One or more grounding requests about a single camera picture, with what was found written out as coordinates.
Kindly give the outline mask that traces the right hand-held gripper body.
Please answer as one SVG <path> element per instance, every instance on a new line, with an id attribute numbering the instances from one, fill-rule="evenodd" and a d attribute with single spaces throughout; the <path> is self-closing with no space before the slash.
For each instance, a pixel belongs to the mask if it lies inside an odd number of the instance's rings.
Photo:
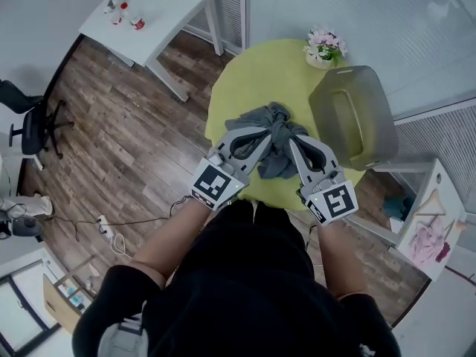
<path id="1" fill-rule="evenodd" d="M 343 219 L 358 210 L 353 183 L 337 167 L 326 176 L 307 175 L 297 194 L 320 225 Z"/>

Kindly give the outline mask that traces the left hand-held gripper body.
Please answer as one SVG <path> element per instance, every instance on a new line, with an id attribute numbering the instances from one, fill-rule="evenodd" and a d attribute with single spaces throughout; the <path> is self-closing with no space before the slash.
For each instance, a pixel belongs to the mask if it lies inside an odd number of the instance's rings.
<path id="1" fill-rule="evenodd" d="M 211 210 L 218 210 L 248 186 L 248 176 L 212 148 L 193 175 L 191 196 Z"/>

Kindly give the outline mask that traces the dark grey clothes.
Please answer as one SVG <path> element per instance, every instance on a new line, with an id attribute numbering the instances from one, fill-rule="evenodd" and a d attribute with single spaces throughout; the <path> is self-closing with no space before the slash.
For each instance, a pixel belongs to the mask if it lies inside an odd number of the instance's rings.
<path id="1" fill-rule="evenodd" d="M 304 126 L 292 122 L 291 118 L 291 113 L 285 106 L 271 102 L 225 122 L 227 130 L 255 126 L 270 131 L 271 142 L 262 154 L 257 168 L 261 179 L 290 179 L 297 173 L 289 139 L 294 135 L 309 133 Z"/>

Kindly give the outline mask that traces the grey plastic basket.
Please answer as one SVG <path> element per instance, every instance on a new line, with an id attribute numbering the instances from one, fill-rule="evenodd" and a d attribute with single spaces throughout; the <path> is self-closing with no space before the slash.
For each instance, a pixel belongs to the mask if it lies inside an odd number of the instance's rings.
<path id="1" fill-rule="evenodd" d="M 363 171 L 393 159 L 399 140 L 377 73 L 358 65 L 328 70 L 309 96 L 321 142 L 341 166 Z"/>

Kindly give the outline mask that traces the person's right forearm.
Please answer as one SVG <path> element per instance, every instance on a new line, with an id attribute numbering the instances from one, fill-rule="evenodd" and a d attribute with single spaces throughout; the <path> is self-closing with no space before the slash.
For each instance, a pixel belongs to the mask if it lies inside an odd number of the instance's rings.
<path id="1" fill-rule="evenodd" d="M 318 243 L 327 289 L 339 300 L 367 292 L 364 269 L 351 236 L 337 222 L 318 225 Z"/>

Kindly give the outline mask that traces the person's left forearm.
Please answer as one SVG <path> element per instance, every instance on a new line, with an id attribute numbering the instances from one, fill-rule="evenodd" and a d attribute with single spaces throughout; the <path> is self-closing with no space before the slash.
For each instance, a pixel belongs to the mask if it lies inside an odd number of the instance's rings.
<path id="1" fill-rule="evenodd" d="M 190 250 L 211 209 L 191 199 L 142 245 L 130 262 L 161 289 Z"/>

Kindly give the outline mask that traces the round table green tablecloth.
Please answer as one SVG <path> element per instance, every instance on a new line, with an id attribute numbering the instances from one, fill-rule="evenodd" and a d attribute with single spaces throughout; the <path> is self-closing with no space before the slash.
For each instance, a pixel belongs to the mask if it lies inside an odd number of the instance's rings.
<path id="1" fill-rule="evenodd" d="M 291 122 L 305 127 L 309 136 L 320 140 L 309 95 L 326 72 L 306 62 L 304 45 L 299 39 L 269 40 L 247 49 L 226 65 L 213 85 L 208 109 L 205 137 L 213 147 L 218 149 L 228 132 L 226 120 L 237 119 L 271 102 L 285 106 Z M 298 174 L 289 179 L 263 179 L 257 170 L 259 165 L 248 175 L 249 185 L 240 191 L 240 198 L 309 213 L 296 194 L 301 183 Z"/>

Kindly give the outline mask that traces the teal bin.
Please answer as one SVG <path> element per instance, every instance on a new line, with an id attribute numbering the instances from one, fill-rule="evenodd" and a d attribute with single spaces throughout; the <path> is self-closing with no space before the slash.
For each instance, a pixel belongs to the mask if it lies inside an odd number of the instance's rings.
<path id="1" fill-rule="evenodd" d="M 405 221 L 411 211 L 414 200 L 408 196 L 386 196 L 383 201 L 383 212 L 388 217 Z"/>

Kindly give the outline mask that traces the wooden triangle hanger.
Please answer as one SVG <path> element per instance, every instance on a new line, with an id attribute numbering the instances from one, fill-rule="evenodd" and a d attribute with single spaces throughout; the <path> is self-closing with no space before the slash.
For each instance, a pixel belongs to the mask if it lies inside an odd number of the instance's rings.
<path id="1" fill-rule="evenodd" d="M 440 200 L 440 192 L 434 189 L 428 199 L 415 211 L 414 216 L 445 216 L 446 209 Z"/>

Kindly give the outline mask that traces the pink garment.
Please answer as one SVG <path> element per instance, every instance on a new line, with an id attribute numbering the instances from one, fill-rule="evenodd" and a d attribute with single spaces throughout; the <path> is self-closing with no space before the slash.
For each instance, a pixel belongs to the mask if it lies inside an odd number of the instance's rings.
<path id="1" fill-rule="evenodd" d="M 416 224 L 416 232 L 408 244 L 410 260 L 417 266 L 429 266 L 436 263 L 436 256 L 443 247 L 444 239 L 443 220 L 441 216 L 435 216 L 426 225 L 423 222 Z"/>

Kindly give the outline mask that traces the pink flowers in pot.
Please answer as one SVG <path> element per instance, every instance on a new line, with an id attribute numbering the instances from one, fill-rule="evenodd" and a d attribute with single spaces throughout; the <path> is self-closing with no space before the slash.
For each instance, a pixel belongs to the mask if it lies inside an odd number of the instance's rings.
<path id="1" fill-rule="evenodd" d="M 321 70 L 336 67 L 348 53 L 345 41 L 333 31 L 314 27 L 303 48 L 306 62 Z"/>

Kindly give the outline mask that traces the white table with hangers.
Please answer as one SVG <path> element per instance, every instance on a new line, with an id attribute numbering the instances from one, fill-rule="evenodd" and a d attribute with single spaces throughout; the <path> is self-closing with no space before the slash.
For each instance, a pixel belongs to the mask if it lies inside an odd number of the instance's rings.
<path id="1" fill-rule="evenodd" d="M 438 158 L 435 158 L 433 161 L 420 163 L 381 164 L 375 166 L 373 170 L 377 173 L 422 173 L 424 175 L 410 213 L 397 234 L 356 215 L 348 216 L 347 221 L 389 242 L 390 248 L 397 252 L 397 254 L 400 254 L 432 280 L 437 280 L 460 237 L 461 231 L 455 229 L 456 222 L 462 221 L 466 223 L 466 210 L 449 174 Z M 428 199 L 434 189 L 439 190 L 440 200 L 446 209 L 446 215 L 441 216 L 443 227 L 446 228 L 452 220 L 455 220 L 454 227 L 446 239 L 446 242 L 451 246 L 451 250 L 441 263 L 432 263 L 429 266 L 417 267 L 410 260 L 408 244 L 416 232 L 417 223 L 423 222 L 428 225 L 435 216 L 414 216 L 414 213 L 417 208 Z"/>

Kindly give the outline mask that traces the white slatted blind panel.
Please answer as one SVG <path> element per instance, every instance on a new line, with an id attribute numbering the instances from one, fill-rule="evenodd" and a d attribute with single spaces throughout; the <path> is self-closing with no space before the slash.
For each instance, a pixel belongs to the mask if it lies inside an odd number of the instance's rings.
<path id="1" fill-rule="evenodd" d="M 468 212 L 476 213 L 476 97 L 395 121 L 395 162 L 438 158 Z"/>
<path id="2" fill-rule="evenodd" d="M 240 54 L 246 42 L 246 0 L 215 0 L 223 46 Z"/>

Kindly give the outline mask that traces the white power strip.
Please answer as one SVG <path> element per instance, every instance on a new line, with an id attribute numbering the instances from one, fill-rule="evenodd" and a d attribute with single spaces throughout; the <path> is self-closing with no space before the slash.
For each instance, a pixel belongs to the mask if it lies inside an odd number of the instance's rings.
<path id="1" fill-rule="evenodd" d="M 97 223 L 99 225 L 98 230 L 101 236 L 111 242 L 115 235 L 107 218 L 104 215 L 100 215 L 97 219 Z"/>

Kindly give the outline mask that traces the person's black top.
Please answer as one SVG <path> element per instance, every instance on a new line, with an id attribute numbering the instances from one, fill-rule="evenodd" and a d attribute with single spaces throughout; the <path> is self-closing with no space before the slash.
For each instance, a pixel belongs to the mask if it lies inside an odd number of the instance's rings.
<path id="1" fill-rule="evenodd" d="M 138 313 L 147 357 L 401 357 L 368 290 L 339 300 L 316 282 L 282 209 L 236 200 L 211 212 L 162 289 L 130 262 L 106 272 L 74 357 L 97 357 L 106 329 Z"/>

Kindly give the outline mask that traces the white desk with bottles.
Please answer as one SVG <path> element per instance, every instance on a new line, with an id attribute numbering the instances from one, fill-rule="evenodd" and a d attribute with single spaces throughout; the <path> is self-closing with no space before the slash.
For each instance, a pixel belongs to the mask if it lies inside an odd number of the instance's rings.
<path id="1" fill-rule="evenodd" d="M 80 33 L 127 62 L 148 68 L 179 99 L 187 101 L 187 92 L 161 65 L 158 56 L 201 10 L 208 20 L 215 53 L 222 55 L 224 49 L 215 0 L 119 0 L 126 2 L 128 8 L 144 20 L 144 27 L 138 30 L 127 19 L 112 24 L 105 13 L 108 2 L 100 3 L 80 27 Z"/>

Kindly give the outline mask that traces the grey waist pack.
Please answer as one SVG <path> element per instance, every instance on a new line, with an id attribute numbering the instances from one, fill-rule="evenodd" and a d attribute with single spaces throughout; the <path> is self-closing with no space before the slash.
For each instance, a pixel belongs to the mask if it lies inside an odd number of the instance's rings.
<path id="1" fill-rule="evenodd" d="M 100 339 L 97 357 L 147 357 L 148 343 L 142 314 L 138 313 L 106 329 Z"/>

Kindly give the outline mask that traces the white fabric bag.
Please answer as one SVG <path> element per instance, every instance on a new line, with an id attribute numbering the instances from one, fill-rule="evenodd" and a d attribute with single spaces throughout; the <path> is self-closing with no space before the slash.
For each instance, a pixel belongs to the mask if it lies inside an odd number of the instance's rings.
<path id="1" fill-rule="evenodd" d="M 0 210 L 10 217 L 19 216 L 49 216 L 54 207 L 49 196 L 9 196 L 0 198 Z"/>

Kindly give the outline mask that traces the black office chair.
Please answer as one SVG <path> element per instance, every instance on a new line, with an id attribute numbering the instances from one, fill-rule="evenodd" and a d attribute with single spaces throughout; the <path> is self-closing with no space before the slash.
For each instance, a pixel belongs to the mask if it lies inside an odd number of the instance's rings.
<path id="1" fill-rule="evenodd" d="M 9 80 L 0 80 L 0 103 L 18 115 L 25 114 L 21 129 L 14 129 L 14 125 L 10 125 L 8 138 L 10 147 L 13 145 L 13 138 L 21 135 L 23 154 L 36 155 L 42 150 L 47 152 L 47 142 L 51 140 L 57 157 L 63 158 L 63 154 L 58 150 L 55 131 L 74 125 L 72 121 L 57 123 L 60 109 L 66 107 L 65 100 L 60 100 L 55 110 L 48 114 L 46 97 L 27 96 Z"/>

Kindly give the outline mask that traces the dark grey round device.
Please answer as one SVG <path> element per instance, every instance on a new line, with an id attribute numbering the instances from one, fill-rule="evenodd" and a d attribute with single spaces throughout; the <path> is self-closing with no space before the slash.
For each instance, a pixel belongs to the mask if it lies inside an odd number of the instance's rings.
<path id="1" fill-rule="evenodd" d="M 41 222 L 33 217 L 18 217 L 11 222 L 11 232 L 16 237 L 37 237 L 42 230 Z"/>

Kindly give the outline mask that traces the window with dark frame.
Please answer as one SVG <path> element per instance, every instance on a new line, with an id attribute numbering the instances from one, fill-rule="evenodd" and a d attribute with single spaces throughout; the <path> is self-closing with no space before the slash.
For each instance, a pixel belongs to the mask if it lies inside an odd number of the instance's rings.
<path id="1" fill-rule="evenodd" d="M 48 326 L 12 277 L 0 279 L 0 346 L 9 357 L 26 357 L 44 340 Z"/>

